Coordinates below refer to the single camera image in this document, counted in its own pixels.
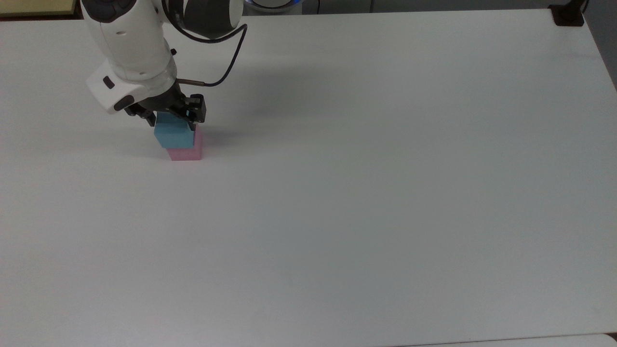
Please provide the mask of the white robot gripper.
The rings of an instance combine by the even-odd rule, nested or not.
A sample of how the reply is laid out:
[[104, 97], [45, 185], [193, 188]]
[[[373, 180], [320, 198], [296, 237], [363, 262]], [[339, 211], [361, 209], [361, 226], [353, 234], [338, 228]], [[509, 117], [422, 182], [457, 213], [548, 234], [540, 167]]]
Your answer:
[[115, 114], [125, 109], [131, 117], [156, 126], [155, 111], [179, 114], [191, 131], [205, 123], [207, 108], [202, 94], [189, 97], [181, 92], [177, 83], [177, 68], [174, 62], [129, 69], [116, 62], [104, 62], [86, 80], [91, 94], [108, 113]]

